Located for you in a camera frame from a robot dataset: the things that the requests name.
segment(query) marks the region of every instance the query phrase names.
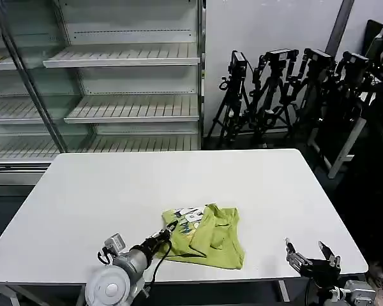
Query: printed graphic on shirt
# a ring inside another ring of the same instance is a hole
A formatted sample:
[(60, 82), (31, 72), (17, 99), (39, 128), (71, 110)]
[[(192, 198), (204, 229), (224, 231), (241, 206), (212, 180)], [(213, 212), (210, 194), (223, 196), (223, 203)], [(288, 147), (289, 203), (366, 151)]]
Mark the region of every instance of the printed graphic on shirt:
[(192, 236), (203, 218), (206, 207), (190, 207), (173, 209), (173, 216), (179, 220), (177, 227), (180, 233)]

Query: display shelf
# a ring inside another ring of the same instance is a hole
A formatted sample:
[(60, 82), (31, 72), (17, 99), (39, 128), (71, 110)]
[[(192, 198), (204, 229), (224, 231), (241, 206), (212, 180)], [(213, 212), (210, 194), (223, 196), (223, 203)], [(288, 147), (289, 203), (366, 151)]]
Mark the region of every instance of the display shelf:
[(196, 94), (86, 96), (64, 119), (67, 123), (198, 121)]
[(197, 65), (196, 43), (74, 45), (44, 60), (46, 68)]
[[(64, 136), (72, 152), (81, 150), (82, 136)], [(0, 136), (0, 162), (51, 162), (59, 154), (51, 136)]]
[(98, 135), (82, 152), (161, 152), (199, 150), (197, 135), (118, 136)]
[[(53, 120), (62, 119), (69, 111), (68, 96), (44, 97), (45, 106)], [(30, 97), (0, 98), (0, 124), (39, 124), (42, 123)]]
[[(27, 68), (34, 69), (43, 66), (43, 60), (49, 58), (49, 51), (43, 48), (22, 48), (21, 56)], [(0, 71), (2, 70), (16, 70), (7, 50), (0, 50)]]

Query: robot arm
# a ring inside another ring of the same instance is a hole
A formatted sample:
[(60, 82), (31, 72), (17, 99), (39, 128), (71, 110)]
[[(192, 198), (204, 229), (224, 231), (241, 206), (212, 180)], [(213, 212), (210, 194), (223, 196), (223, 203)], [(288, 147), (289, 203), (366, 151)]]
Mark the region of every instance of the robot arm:
[(344, 288), (338, 287), (340, 275), (340, 257), (319, 242), (319, 248), (326, 260), (309, 259), (295, 251), (287, 238), (287, 261), (301, 276), (313, 279), (318, 288), (319, 305), (339, 303), (337, 306), (373, 305), (376, 292), (366, 282), (348, 280)]
[[(144, 289), (143, 273), (150, 267), (153, 256), (163, 244), (169, 244), (170, 250), (170, 236), (176, 225), (177, 221), (170, 223), (142, 244), (132, 247), (129, 252), (122, 252), (125, 244), (119, 234), (108, 238), (102, 248), (103, 255), (98, 253), (98, 259), (106, 266), (94, 273), (85, 288), (88, 306), (129, 306), (141, 291), (148, 296)], [(156, 270), (149, 288), (154, 283)]]

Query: refrigerated display case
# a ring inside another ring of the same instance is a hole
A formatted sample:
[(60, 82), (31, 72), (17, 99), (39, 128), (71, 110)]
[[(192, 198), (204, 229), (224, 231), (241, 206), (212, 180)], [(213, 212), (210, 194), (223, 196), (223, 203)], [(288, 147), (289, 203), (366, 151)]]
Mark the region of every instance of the refrigerated display case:
[[(3, 3), (65, 152), (200, 149), (200, 0)], [(0, 159), (50, 162), (60, 150), (16, 68), (0, 36)]]
[[(43, 66), (42, 61), (56, 52), (58, 29), (46, 19), (46, 7), (35, 2), (8, 1), (5, 15), (26, 66), (38, 79), (37, 89), (47, 101), (48, 113), (62, 120), (79, 90), (61, 70), (48, 73)], [(62, 150), (51, 137), (7, 47), (0, 28), (0, 171), (42, 169)]]

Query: wire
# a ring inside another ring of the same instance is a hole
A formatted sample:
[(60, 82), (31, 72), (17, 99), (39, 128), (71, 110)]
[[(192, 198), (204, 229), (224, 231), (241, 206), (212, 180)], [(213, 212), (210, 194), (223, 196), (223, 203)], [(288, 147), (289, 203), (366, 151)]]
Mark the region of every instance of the wire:
[(250, 69), (251, 69), (251, 73), (254, 73), (254, 70), (253, 70), (253, 67), (251, 66), (250, 62), (248, 61), (248, 59), (245, 57), (245, 55), (241, 52), (241, 54), (243, 55), (244, 59), (247, 61), (247, 64), (249, 65)]
[(156, 266), (156, 268), (154, 269), (154, 272), (153, 272), (153, 278), (152, 278), (152, 281), (151, 283), (149, 284), (149, 294), (151, 294), (152, 292), (152, 289), (153, 289), (153, 285), (154, 285), (154, 282), (156, 281), (156, 273), (161, 265), (161, 263), (163, 262), (163, 260), (165, 260), (165, 258), (167, 257), (167, 255), (169, 255), (169, 252), (170, 250), (172, 249), (172, 242), (170, 240), (168, 240), (166, 242), (166, 244), (169, 246), (169, 249), (167, 250), (167, 252), (165, 253), (165, 255), (161, 258), (161, 260), (159, 261), (158, 265)]
[(311, 286), (312, 279), (308, 279), (305, 288), (305, 306), (308, 306), (308, 295), (309, 295), (309, 287)]
[(101, 255), (101, 252), (98, 252), (98, 259), (99, 261), (101, 261), (104, 265), (109, 265), (110, 264), (110, 259), (108, 257), (108, 254), (110, 254), (112, 256), (112, 259), (114, 257), (117, 256), (117, 254), (115, 254), (115, 252), (112, 252), (111, 250), (109, 250), (108, 248), (106, 247), (103, 247), (102, 248), (102, 252), (103, 252), (103, 256), (107, 259), (106, 261), (102, 259), (102, 255)]

